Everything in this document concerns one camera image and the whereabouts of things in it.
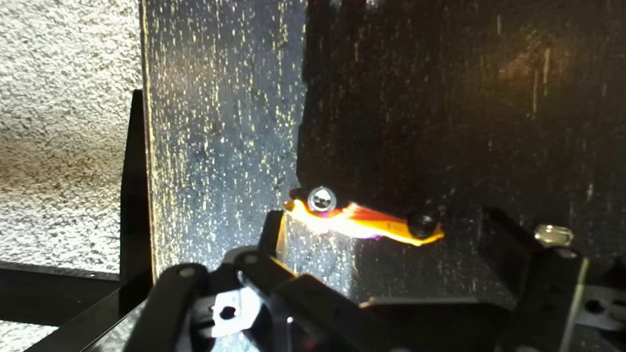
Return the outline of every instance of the dark background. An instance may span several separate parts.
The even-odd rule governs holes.
[[[292,266],[355,299],[511,303],[476,253],[484,206],[570,225],[593,274],[625,254],[625,4],[145,4],[161,266],[216,266],[318,184],[447,223],[427,249],[294,235]]]

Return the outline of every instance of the textured wall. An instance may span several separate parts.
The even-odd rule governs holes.
[[[0,262],[118,272],[120,176],[139,86],[138,0],[3,2]],[[3,323],[3,350],[22,350],[28,335]]]

